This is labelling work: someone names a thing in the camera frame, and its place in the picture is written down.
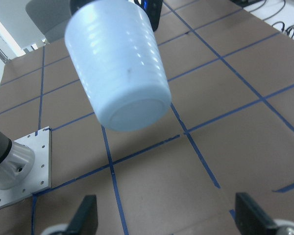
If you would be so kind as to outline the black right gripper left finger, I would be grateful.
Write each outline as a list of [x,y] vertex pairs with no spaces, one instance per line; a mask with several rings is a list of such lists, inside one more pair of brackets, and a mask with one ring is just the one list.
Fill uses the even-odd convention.
[[66,235],[95,235],[98,229],[96,195],[86,195],[65,230]]

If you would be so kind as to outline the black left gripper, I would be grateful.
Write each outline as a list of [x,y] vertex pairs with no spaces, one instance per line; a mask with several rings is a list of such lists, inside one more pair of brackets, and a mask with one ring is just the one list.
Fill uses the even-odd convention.
[[[73,16],[79,9],[93,2],[93,0],[71,0],[70,13]],[[134,0],[134,4],[139,6],[147,14],[152,30],[156,31],[159,26],[162,10],[162,0]]]

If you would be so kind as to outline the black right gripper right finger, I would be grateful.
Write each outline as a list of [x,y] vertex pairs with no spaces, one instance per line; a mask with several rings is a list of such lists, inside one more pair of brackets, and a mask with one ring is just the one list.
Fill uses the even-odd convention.
[[275,235],[278,225],[246,192],[235,195],[235,224],[242,235]]

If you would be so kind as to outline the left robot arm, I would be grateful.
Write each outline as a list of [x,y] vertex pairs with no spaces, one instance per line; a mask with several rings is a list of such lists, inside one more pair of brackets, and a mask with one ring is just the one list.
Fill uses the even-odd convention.
[[[162,3],[161,0],[134,1],[134,4],[142,8],[147,14],[148,22],[154,32],[158,29]],[[0,131],[0,164],[10,153],[12,145],[12,140]]]

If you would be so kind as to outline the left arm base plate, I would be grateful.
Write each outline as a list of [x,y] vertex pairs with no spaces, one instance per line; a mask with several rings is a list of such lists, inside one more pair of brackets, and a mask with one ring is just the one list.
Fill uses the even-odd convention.
[[51,130],[49,127],[12,140],[0,164],[0,209],[51,187]]

